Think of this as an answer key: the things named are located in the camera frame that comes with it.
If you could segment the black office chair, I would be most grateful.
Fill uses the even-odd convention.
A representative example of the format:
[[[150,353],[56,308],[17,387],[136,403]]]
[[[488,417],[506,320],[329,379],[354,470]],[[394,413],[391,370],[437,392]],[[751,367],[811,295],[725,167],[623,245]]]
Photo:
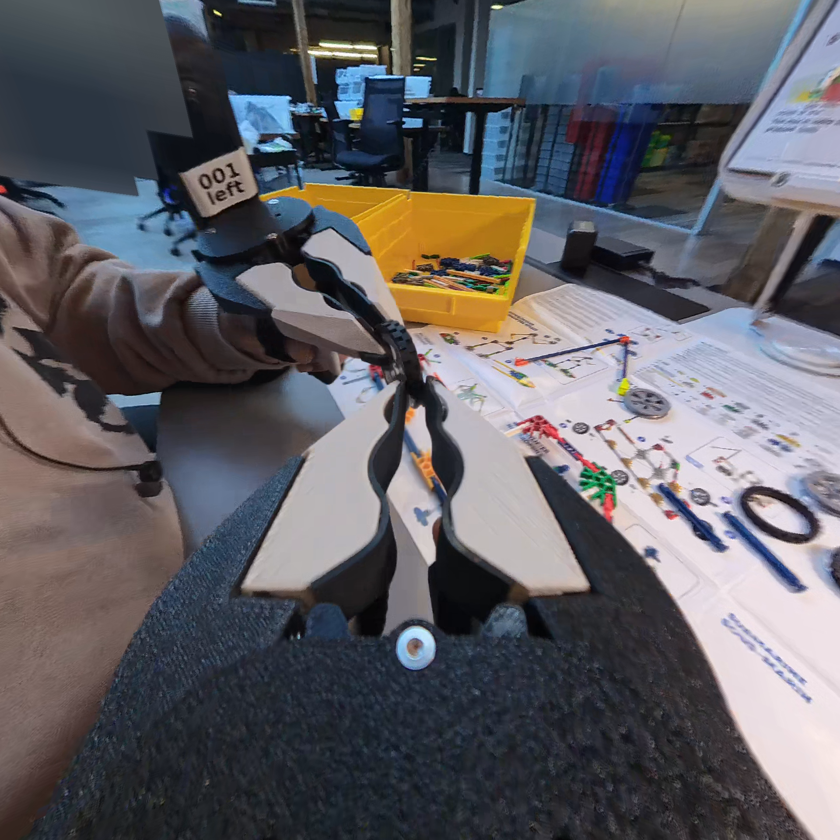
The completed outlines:
[[[335,155],[336,165],[355,175],[357,186],[385,187],[386,177],[405,164],[403,112],[404,76],[368,77],[364,81],[363,113],[355,139]]]

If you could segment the person's left hand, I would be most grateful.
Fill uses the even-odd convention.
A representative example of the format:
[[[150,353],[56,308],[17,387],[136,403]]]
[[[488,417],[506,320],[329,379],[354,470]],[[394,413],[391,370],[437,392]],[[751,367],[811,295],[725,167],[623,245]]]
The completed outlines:
[[[283,352],[289,364],[297,371],[310,374],[323,384],[339,379],[349,357],[332,350],[325,350],[286,336],[282,337]]]

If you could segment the large fold-out instruction sheet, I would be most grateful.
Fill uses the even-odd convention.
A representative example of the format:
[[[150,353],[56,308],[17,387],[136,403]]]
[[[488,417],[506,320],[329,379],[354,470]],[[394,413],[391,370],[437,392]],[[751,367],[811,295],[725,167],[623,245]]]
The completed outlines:
[[[598,292],[562,287],[515,305],[497,332],[428,324],[411,330],[424,372],[503,433],[541,415],[614,478],[611,524],[642,554],[683,610],[716,672],[731,714],[813,838],[838,838],[838,517],[807,496],[812,458],[776,458],[690,409],[664,419],[630,414],[616,390],[616,345],[517,367],[530,358],[629,335],[631,387],[653,358],[709,340]],[[510,437],[579,488],[581,466],[554,441]],[[658,490],[666,483],[727,544],[698,539]],[[730,530],[736,515],[807,586],[797,593]]]

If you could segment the parts list instruction sheet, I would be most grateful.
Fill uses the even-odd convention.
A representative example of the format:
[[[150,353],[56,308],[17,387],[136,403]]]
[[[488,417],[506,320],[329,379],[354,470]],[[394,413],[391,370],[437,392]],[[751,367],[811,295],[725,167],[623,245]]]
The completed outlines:
[[[660,354],[639,381],[732,438],[772,453],[824,464],[838,461],[838,397],[769,364],[705,339]]]

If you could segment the dark high table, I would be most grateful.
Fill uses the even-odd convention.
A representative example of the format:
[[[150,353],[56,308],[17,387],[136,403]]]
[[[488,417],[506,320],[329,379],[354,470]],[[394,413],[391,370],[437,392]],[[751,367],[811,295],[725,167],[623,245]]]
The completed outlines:
[[[526,107],[526,104],[524,98],[411,98],[404,101],[404,109],[414,118],[428,116],[438,112],[442,113],[445,109],[453,110],[458,114],[473,114],[475,116],[468,193],[470,195],[478,195],[480,194],[480,177],[487,117],[490,114],[507,110],[521,110]]]

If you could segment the black power adapter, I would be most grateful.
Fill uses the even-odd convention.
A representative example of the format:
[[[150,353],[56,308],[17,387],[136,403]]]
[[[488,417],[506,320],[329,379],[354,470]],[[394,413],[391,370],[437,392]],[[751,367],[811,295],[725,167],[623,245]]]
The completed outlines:
[[[575,275],[584,274],[592,262],[597,237],[596,225],[591,220],[571,222],[564,240],[561,269]]]

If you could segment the thick blue plastic rod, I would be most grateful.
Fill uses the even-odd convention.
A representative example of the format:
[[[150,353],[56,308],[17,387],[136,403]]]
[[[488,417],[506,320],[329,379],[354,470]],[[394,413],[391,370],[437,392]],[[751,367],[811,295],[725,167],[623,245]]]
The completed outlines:
[[[668,505],[689,525],[698,539],[705,542],[717,552],[724,553],[728,551],[727,544],[720,539],[713,527],[708,522],[700,519],[687,503],[672,491],[666,483],[660,482],[658,484],[658,490]]]

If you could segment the colourful rod and connector model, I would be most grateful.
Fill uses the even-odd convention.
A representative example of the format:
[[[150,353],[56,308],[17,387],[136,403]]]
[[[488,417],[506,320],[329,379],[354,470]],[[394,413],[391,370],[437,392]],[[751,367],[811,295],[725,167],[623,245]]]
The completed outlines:
[[[410,424],[416,413],[416,409],[406,409],[404,417],[403,447],[409,454],[413,468],[423,482],[425,488],[433,495],[439,510],[447,500],[448,493],[437,472],[434,469],[432,450],[422,449],[411,435]],[[602,515],[608,522],[613,521],[613,513],[616,509],[616,483],[614,478],[605,468],[597,465],[575,448],[566,438],[560,435],[559,429],[541,415],[532,415],[516,423],[510,422],[503,429],[503,433],[509,437],[527,438],[529,440],[547,438],[562,448],[581,466],[579,488],[590,490],[590,501],[596,502],[602,509]]]

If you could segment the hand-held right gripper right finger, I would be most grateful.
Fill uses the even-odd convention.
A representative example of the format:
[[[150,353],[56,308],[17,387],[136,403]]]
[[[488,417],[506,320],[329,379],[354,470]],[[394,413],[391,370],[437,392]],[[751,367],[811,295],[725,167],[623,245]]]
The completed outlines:
[[[435,617],[488,617],[503,603],[590,589],[526,458],[444,387],[423,394],[434,472],[445,491],[429,591]]]

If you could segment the black power brick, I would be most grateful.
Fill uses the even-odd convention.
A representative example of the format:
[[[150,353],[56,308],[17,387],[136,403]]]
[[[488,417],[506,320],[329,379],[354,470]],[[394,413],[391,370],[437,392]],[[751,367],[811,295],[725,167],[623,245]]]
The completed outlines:
[[[616,271],[636,270],[650,264],[654,257],[651,248],[606,236],[599,236],[591,251],[593,263]]]

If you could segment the person's left forearm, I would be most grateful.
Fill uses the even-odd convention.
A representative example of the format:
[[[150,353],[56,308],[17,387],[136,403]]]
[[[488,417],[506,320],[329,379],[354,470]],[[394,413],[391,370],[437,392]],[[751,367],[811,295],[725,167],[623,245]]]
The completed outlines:
[[[270,319],[222,311],[192,270],[141,270],[81,243],[63,220],[1,200],[2,313],[22,313],[106,393],[247,382],[311,369],[316,351]]]

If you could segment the person in beige hoodie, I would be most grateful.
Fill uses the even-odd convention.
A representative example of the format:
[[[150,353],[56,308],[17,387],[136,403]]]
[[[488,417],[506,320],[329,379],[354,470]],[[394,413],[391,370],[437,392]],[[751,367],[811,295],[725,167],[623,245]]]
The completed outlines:
[[[1,344],[1,837],[25,835],[182,567],[160,464],[22,313]]]

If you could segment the short blue plastic rod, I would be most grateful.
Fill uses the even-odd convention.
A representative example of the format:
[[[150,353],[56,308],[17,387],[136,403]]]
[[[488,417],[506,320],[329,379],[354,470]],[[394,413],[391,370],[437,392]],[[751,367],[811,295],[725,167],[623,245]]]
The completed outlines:
[[[721,519],[727,523],[730,530],[734,531],[738,538],[744,542],[753,553],[758,555],[761,560],[768,566],[768,568],[782,581],[792,592],[802,593],[806,592],[807,586],[802,580],[785,564],[783,563],[771,550],[767,547],[752,531],[733,513],[725,511],[721,514]]]

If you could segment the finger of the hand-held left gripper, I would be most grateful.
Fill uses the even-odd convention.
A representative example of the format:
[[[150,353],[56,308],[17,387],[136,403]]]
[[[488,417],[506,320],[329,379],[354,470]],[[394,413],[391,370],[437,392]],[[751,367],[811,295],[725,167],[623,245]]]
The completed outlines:
[[[252,266],[237,283],[268,307],[289,339],[354,358],[384,356],[384,347],[353,314],[330,306],[320,292],[299,286],[285,264]]]
[[[312,236],[312,281],[316,291],[370,332],[388,322],[404,325],[370,250],[337,230],[321,230]]]

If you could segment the pile of colourful construction pieces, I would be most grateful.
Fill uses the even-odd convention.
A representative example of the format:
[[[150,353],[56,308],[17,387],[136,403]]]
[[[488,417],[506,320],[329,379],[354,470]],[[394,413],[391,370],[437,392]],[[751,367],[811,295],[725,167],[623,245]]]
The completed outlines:
[[[513,261],[490,254],[465,259],[423,254],[409,268],[398,270],[390,282],[397,286],[464,291],[503,296],[512,279]]]

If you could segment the white document stand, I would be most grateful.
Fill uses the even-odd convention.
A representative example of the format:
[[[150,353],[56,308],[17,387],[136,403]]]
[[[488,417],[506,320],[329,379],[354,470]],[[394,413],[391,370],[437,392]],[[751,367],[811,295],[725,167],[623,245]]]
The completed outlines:
[[[736,145],[756,120],[759,106],[770,98],[783,71],[799,56],[804,41],[820,23],[832,2],[836,1],[816,2],[809,12],[724,150],[718,166],[718,179],[722,190],[736,200],[796,213],[791,237],[780,257],[774,261],[770,277],[752,305],[750,328],[759,337],[759,349],[772,360],[796,370],[837,378],[838,338],[806,338],[803,328],[783,325],[774,310],[831,223],[838,219],[839,173],[836,181],[818,181],[786,174],[744,174],[728,171],[725,167]]]

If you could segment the yellow plastic parts bin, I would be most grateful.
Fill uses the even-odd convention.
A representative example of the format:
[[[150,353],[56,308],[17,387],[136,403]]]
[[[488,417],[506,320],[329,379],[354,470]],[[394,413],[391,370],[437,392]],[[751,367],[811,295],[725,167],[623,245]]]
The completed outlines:
[[[406,321],[497,332],[506,320],[527,254],[535,199],[331,184],[288,187],[261,199],[278,208],[282,197],[351,218],[387,281],[432,255],[489,255],[510,262],[510,278],[494,295],[390,284]]]

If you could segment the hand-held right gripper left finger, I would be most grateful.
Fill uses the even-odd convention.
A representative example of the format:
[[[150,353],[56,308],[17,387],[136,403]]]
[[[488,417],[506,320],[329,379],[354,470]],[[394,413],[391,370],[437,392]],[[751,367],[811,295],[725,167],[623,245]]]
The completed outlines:
[[[241,581],[243,595],[330,603],[357,617],[396,569],[387,491],[403,456],[407,393],[386,387],[311,446]]]

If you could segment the grey plastic spoked wheel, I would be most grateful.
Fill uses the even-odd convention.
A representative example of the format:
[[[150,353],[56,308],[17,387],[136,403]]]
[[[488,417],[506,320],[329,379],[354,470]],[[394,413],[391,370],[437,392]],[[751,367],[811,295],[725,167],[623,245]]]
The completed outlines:
[[[835,517],[839,517],[840,514],[839,482],[837,473],[824,469],[814,470],[801,480],[807,496],[820,509]]]
[[[671,402],[665,395],[641,386],[629,388],[622,403],[630,414],[648,421],[664,419],[672,411]]]

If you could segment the printed paper on stand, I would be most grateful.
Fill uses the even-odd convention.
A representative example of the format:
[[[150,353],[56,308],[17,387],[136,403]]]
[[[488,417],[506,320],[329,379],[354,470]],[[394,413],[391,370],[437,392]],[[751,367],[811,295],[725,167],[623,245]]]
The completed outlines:
[[[825,11],[757,114],[725,164],[728,171],[838,180],[838,2]]]

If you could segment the grey desk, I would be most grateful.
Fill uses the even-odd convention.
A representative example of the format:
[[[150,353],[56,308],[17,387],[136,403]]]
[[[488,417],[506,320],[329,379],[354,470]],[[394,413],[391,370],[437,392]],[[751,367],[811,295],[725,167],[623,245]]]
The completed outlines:
[[[711,308],[711,314],[682,322],[701,335],[769,364],[776,372],[838,393],[838,378],[799,371],[766,356],[750,328],[751,307],[684,282],[669,282],[664,289]],[[837,338],[781,320],[784,326],[803,328],[806,338]],[[196,550],[290,457],[301,454],[341,420],[327,387],[307,374],[288,373],[258,385],[178,385],[165,391],[159,455],[175,494],[186,553]]]

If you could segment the blue rods with small connectors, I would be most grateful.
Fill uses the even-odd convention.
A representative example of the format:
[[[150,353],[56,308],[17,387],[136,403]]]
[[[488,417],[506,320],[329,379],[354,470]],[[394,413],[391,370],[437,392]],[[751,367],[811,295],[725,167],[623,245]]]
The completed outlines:
[[[628,391],[631,388],[631,385],[629,383],[628,376],[627,376],[627,366],[628,366],[628,362],[629,362],[630,347],[631,347],[632,342],[633,342],[633,340],[629,335],[620,334],[617,338],[614,338],[614,339],[608,339],[608,340],[604,340],[604,341],[600,341],[600,342],[596,342],[596,343],[591,343],[591,344],[587,344],[587,345],[583,345],[583,346],[579,346],[579,347],[568,348],[568,349],[564,349],[564,350],[556,350],[556,351],[553,351],[553,352],[550,352],[550,353],[544,353],[544,354],[533,356],[533,357],[530,357],[530,358],[517,357],[514,360],[514,365],[517,366],[517,367],[520,367],[520,366],[525,366],[525,365],[528,365],[528,364],[536,364],[538,362],[545,362],[545,361],[553,360],[553,359],[559,358],[559,357],[564,356],[564,355],[582,354],[582,353],[586,353],[586,352],[591,351],[591,350],[600,350],[600,349],[604,349],[604,348],[608,348],[608,347],[613,347],[613,346],[616,346],[616,345],[621,345],[623,347],[623,350],[624,350],[624,355],[623,355],[623,364],[622,364],[622,369],[621,369],[621,377],[620,377],[616,392],[617,392],[618,395],[624,396],[625,394],[628,393]]]

